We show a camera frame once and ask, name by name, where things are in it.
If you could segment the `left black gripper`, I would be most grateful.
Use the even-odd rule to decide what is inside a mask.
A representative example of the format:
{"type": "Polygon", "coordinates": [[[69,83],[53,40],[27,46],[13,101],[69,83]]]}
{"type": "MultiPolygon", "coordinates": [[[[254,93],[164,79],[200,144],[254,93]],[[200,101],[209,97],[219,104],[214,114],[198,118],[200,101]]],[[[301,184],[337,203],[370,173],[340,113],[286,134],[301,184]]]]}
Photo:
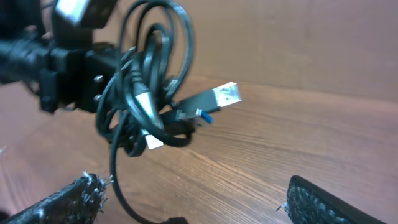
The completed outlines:
{"type": "Polygon", "coordinates": [[[106,84],[116,71],[116,46],[93,42],[93,31],[52,19],[48,66],[39,73],[40,109],[54,113],[69,104],[95,113],[106,84]]]}

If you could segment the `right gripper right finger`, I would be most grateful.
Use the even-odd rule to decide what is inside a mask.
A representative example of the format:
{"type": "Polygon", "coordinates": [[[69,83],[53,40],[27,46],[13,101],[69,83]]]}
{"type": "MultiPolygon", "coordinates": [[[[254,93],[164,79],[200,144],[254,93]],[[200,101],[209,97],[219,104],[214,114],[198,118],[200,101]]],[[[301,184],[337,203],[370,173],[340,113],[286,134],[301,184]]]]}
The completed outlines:
{"type": "Polygon", "coordinates": [[[284,210],[292,223],[381,223],[299,175],[287,189],[284,210]]]}

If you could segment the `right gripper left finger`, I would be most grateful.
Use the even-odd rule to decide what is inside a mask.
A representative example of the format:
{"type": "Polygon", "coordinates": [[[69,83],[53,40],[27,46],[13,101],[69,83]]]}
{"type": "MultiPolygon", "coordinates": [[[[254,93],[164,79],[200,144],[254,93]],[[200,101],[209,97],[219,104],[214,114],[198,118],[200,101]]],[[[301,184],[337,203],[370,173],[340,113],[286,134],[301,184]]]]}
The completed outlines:
{"type": "Polygon", "coordinates": [[[19,213],[2,219],[1,223],[94,223],[108,200],[108,185],[108,178],[84,172],[71,184],[19,213]]]}

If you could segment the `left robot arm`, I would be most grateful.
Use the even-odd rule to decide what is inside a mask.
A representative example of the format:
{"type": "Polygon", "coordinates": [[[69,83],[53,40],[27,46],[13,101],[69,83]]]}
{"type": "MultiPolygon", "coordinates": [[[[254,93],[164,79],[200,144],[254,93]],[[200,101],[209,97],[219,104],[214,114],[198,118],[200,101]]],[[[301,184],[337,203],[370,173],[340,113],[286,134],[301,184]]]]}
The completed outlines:
{"type": "Polygon", "coordinates": [[[22,82],[53,114],[70,104],[94,113],[116,71],[116,48],[94,42],[116,1],[1,1],[1,83],[22,82]]]}

